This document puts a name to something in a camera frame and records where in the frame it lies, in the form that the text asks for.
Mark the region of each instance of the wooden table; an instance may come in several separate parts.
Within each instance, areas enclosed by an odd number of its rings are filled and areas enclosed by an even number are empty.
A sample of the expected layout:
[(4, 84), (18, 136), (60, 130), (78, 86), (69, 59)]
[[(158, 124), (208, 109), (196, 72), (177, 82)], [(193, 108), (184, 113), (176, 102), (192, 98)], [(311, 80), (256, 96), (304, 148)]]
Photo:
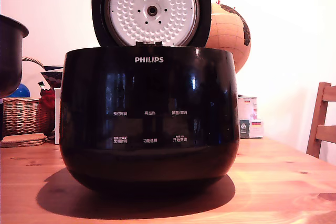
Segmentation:
[(336, 223), (336, 167), (268, 139), (241, 140), (228, 175), (206, 192), (130, 201), (78, 184), (57, 145), (1, 149), (7, 223)]

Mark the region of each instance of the philips logo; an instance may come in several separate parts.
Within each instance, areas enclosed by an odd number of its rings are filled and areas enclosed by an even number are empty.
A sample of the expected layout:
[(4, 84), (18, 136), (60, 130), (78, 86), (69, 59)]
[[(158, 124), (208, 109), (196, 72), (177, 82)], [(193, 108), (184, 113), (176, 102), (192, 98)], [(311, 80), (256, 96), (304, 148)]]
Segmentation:
[(135, 63), (140, 62), (140, 63), (162, 63), (163, 62), (163, 57), (136, 57)]

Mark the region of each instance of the box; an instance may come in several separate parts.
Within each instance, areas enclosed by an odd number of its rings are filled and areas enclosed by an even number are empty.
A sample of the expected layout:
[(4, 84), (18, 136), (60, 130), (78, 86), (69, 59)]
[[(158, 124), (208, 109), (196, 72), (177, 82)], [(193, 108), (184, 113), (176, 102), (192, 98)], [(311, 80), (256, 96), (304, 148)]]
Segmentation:
[(59, 144), (61, 89), (55, 88), (55, 144)]
[(258, 118), (256, 97), (238, 97), (238, 118), (240, 120)]
[(264, 136), (262, 120), (239, 120), (240, 138), (261, 138)]

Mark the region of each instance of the wooden chair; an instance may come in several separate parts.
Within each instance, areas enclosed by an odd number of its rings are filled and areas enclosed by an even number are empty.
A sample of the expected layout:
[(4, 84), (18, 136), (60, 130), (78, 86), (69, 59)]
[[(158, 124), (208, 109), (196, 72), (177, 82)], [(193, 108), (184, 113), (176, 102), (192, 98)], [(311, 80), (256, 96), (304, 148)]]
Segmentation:
[(336, 102), (336, 86), (320, 82), (307, 147), (307, 154), (317, 158), (320, 156), (322, 141), (336, 143), (336, 126), (324, 125), (328, 102)]

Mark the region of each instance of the cork coaster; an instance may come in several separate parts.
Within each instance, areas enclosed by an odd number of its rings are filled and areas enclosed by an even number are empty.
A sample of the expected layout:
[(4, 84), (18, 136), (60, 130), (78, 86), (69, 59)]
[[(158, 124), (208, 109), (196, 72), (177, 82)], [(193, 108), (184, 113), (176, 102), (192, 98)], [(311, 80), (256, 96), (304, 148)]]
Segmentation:
[(0, 142), (0, 147), (36, 146), (43, 144), (46, 138), (42, 133), (6, 136)]

